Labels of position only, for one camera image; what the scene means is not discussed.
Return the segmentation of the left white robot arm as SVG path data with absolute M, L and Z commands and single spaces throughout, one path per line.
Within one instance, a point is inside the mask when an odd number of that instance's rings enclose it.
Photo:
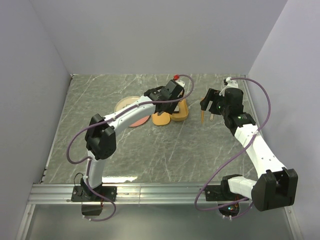
M 83 195 L 89 201 L 96 201 L 103 194 L 102 175 L 106 159 L 117 149 L 116 137 L 139 119 L 154 113 L 172 114 L 178 102 L 169 102 L 184 96 L 185 83 L 181 80 L 170 80 L 165 86 L 147 90 L 133 103 L 113 114 L 102 117 L 94 115 L 90 125 L 100 123 L 88 129 L 85 134 L 88 163 L 86 173 L 80 181 Z

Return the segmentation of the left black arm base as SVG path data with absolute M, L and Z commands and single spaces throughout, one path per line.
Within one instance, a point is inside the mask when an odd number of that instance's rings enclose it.
M 98 194 L 108 198 L 111 201 L 116 200 L 116 186 L 99 186 L 94 189 Z M 86 217 L 99 216 L 102 213 L 105 200 L 92 193 L 86 185 L 84 188 L 81 185 L 73 187 L 70 201 L 72 203 L 81 203 L 81 213 Z

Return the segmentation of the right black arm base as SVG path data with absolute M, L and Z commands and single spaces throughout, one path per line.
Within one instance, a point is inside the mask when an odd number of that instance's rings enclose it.
M 205 200 L 207 202 L 234 202 L 244 198 L 244 196 L 240 194 L 232 193 L 228 190 L 223 189 L 221 185 L 208 185 L 204 189 L 204 193 Z M 241 212 L 239 202 L 218 209 L 222 217 L 229 218 L 230 221 L 232 219 L 236 219 L 243 216 L 249 210 L 250 207 L 248 207 L 245 211 Z

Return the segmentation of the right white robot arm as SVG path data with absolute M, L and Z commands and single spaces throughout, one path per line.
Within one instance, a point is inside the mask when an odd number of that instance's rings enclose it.
M 240 195 L 253 201 L 261 212 L 291 206 L 295 202 L 298 174 L 284 166 L 258 131 L 254 118 L 244 112 L 244 93 L 231 87 L 210 88 L 200 102 L 201 110 L 221 115 L 225 126 L 240 142 L 256 170 L 258 180 L 234 174 L 223 177 L 220 194 L 226 200 Z

